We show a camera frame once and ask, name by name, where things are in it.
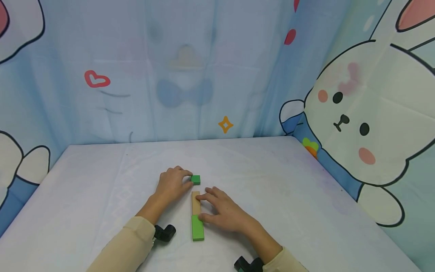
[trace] bunny nose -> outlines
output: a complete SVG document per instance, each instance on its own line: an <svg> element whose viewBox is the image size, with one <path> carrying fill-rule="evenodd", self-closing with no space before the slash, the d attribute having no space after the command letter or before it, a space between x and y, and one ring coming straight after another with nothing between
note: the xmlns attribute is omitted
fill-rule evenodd
<svg viewBox="0 0 435 272"><path fill-rule="evenodd" d="M340 123L349 124L349 117L347 117L346 115L342 114L340 116Z"/></svg>
<svg viewBox="0 0 435 272"><path fill-rule="evenodd" d="M339 131L339 132L341 132L341 128L340 128L340 125L341 124L349 124L349 117L347 117L346 115L344 115L344 114L342 114L341 116L340 116L340 122L338 122L338 124L336 124L336 123L334 123L333 125L335 126L335 128L337 128L337 130Z"/></svg>

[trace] hand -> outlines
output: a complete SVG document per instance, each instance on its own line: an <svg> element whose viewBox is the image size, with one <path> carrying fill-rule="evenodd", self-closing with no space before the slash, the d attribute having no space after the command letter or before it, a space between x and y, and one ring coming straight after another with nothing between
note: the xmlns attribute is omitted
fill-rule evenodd
<svg viewBox="0 0 435 272"><path fill-rule="evenodd" d="M156 192L148 198L136 216L141 216L155 225L166 207L192 188L191 181L183 184L183 178L191 175L192 172L180 166L168 168L166 172L161 173Z"/></svg>
<svg viewBox="0 0 435 272"><path fill-rule="evenodd" d="M225 192L217 187L206 188L197 200L207 200L217 210L217 215L199 214L199 220L216 225L224 230L240 232L247 237L263 263L273 260L282 250L270 234L252 216L242 210Z"/></svg>
<svg viewBox="0 0 435 272"><path fill-rule="evenodd" d="M183 184L183 178L191 175L193 175L192 172L184 170L180 166L168 168L166 172L160 174L160 180L154 195L165 199L168 204L178 200L193 187L191 181Z"/></svg>
<svg viewBox="0 0 435 272"><path fill-rule="evenodd" d="M207 200L217 210L217 215L201 213L199 220L216 225L231 232L244 233L248 226L258 222L240 208L224 191L217 187L206 188L204 195L196 196L197 200Z"/></svg>

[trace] natural wood block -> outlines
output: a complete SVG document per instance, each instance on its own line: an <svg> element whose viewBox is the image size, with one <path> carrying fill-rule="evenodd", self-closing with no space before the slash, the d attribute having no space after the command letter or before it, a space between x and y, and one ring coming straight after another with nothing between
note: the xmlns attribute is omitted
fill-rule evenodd
<svg viewBox="0 0 435 272"><path fill-rule="evenodd" d="M195 198L197 195L199 195L198 191L192 192L192 215L201 213L201 202Z"/></svg>

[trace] black object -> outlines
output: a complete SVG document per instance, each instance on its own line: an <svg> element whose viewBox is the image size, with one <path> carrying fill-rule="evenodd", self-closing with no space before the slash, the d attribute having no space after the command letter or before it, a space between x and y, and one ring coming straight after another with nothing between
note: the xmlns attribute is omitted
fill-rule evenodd
<svg viewBox="0 0 435 272"><path fill-rule="evenodd" d="M167 225L165 229L162 229L159 225L155 225L156 232L154 237L162 242L169 242L177 231L173 225Z"/></svg>
<svg viewBox="0 0 435 272"><path fill-rule="evenodd" d="M260 258L256 258L249 264L243 256L234 263L234 268L239 272L263 272L264 263Z"/></svg>

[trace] green block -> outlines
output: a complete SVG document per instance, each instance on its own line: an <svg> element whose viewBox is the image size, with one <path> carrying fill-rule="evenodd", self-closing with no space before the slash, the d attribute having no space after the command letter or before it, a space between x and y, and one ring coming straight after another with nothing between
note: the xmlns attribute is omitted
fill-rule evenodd
<svg viewBox="0 0 435 272"><path fill-rule="evenodd" d="M201 184L201 177L199 175L192 176L191 181L193 182L193 185L199 185Z"/></svg>
<svg viewBox="0 0 435 272"><path fill-rule="evenodd" d="M204 240L204 225L198 219L198 215L192 215L192 239L194 241Z"/></svg>

